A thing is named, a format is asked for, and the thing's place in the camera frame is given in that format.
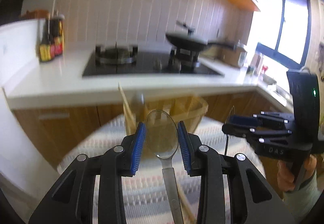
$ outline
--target dark window frame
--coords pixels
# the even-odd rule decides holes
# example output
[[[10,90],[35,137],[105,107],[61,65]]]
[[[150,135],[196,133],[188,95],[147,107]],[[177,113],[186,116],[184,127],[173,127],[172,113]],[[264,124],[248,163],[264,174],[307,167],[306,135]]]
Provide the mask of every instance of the dark window frame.
[[[265,56],[272,58],[273,60],[279,62],[283,66],[285,66],[288,69],[301,69],[303,66],[305,66],[306,58],[308,54],[309,49],[309,42],[310,42],[310,29],[311,29],[311,8],[310,8],[310,0],[307,0],[307,8],[308,8],[308,24],[307,24],[307,34],[306,34],[306,40],[305,40],[305,46],[303,55],[300,61],[300,64],[293,61],[291,58],[281,54],[278,52],[279,42],[281,38],[282,33],[282,27],[284,25],[284,15],[285,15],[285,0],[282,0],[282,12],[281,12],[281,23],[280,23],[280,29],[278,33],[278,39],[276,43],[275,49],[272,49],[270,47],[267,47],[266,45],[263,45],[261,43],[257,44],[256,51],[264,54]]]

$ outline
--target transparent spoon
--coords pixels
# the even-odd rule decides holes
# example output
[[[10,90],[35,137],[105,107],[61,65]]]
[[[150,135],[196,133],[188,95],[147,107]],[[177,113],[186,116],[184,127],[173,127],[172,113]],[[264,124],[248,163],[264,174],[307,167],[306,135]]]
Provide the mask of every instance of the transparent spoon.
[[[173,119],[162,110],[150,112],[145,120],[145,141],[150,151],[160,159],[166,194],[173,221],[183,224],[176,176],[172,158],[178,149],[178,131]]]

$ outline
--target woven tablecloth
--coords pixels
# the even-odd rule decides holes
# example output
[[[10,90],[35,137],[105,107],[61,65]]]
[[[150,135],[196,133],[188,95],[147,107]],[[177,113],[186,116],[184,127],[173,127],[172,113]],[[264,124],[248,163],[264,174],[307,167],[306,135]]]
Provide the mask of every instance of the woven tablecloth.
[[[202,144],[208,145],[218,153],[223,154],[226,136],[222,133],[221,129],[221,122],[204,117],[198,125],[195,134],[200,137]],[[87,139],[70,151],[57,167],[58,172],[62,174],[79,154],[87,154],[89,157],[104,154],[108,149],[121,144],[125,135],[125,120],[124,116],[120,115],[93,132]],[[237,153],[244,153],[256,168],[265,175],[260,160],[246,140],[230,136],[227,155],[234,156]],[[177,183],[182,186],[191,204],[193,213],[197,215],[200,177],[190,177],[187,175],[179,149],[172,159],[172,165],[175,170]],[[99,177],[97,176],[95,184],[93,223],[98,223]],[[229,194],[226,177],[224,177],[224,180],[226,220],[229,223]],[[162,176],[162,165],[159,159],[153,155],[142,157],[136,175],[132,178],[123,177],[122,183],[127,224],[173,223]],[[183,215],[184,222],[190,223],[184,210]]]

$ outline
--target frying pan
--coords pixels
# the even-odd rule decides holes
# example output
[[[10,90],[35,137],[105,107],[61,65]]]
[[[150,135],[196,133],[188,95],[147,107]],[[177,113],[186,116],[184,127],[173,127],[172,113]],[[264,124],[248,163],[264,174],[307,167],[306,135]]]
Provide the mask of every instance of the frying pan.
[[[221,45],[231,50],[235,50],[237,47],[237,45],[234,43],[207,41],[194,34],[188,35],[182,32],[167,32],[165,36],[166,39],[175,47],[194,52],[204,51],[212,45]]]

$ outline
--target light green sleeve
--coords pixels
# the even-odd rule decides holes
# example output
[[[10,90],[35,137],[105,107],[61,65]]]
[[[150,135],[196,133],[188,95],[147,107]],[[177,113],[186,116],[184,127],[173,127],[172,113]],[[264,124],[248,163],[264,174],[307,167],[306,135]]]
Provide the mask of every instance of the light green sleeve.
[[[317,189],[315,172],[312,180],[302,189],[292,193],[284,192],[283,202],[288,207],[296,222],[299,223],[312,209],[320,195],[321,193]]]

